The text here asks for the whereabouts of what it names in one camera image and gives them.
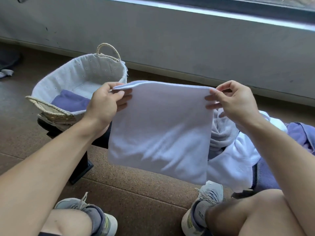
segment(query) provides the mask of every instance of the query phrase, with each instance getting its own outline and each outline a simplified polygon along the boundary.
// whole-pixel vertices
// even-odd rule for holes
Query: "gray sock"
[[[213,204],[206,200],[200,201],[195,208],[194,219],[197,224],[202,227],[207,227],[206,221],[204,220],[207,209],[209,209]]]
[[[100,213],[95,208],[85,208],[83,210],[84,213],[87,213],[88,216],[91,218],[92,221],[92,234],[96,233],[97,230],[100,227],[100,224],[102,222],[102,218],[100,216]]]

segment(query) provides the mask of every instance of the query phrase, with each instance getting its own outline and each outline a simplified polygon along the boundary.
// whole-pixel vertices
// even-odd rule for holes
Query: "bare leg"
[[[215,236],[305,236],[281,190],[264,190],[209,208],[207,227]]]
[[[90,236],[92,221],[80,210],[52,210],[41,232],[60,236]]]

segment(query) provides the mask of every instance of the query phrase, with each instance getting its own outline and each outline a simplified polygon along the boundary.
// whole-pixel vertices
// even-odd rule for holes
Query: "sneaker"
[[[114,236],[118,227],[116,218],[104,213],[98,206],[85,203],[87,197],[88,193],[86,192],[81,200],[77,198],[63,199],[56,204],[55,209],[76,209],[84,211],[86,208],[95,208],[99,212],[102,222],[98,231],[94,233],[93,236]]]
[[[193,217],[196,205],[200,201],[206,200],[215,206],[223,200],[223,186],[218,183],[207,181],[204,186],[200,189],[195,188],[195,190],[199,192],[198,198],[181,220],[181,229],[186,236],[201,236],[206,230],[199,226]]]

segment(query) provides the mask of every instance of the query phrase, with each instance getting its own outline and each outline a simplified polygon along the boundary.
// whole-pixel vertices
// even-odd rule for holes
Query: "basket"
[[[111,47],[117,58],[100,53],[103,46]],[[92,94],[105,82],[127,83],[127,71],[117,50],[110,44],[102,43],[95,54],[74,58],[44,77],[26,99],[41,111],[39,118],[64,131],[78,122],[85,110],[68,112],[52,105],[51,102],[62,90],[91,99]]]

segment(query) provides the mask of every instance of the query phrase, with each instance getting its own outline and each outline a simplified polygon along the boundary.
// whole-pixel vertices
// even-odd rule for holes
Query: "purple cloth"
[[[60,95],[56,96],[51,104],[65,111],[76,112],[86,110],[89,102],[90,99],[63,89]]]
[[[303,123],[292,122],[287,125],[288,135],[297,141],[302,147],[315,155],[315,128]],[[257,163],[257,183],[254,192],[258,193],[266,189],[280,189],[270,168],[263,158]]]

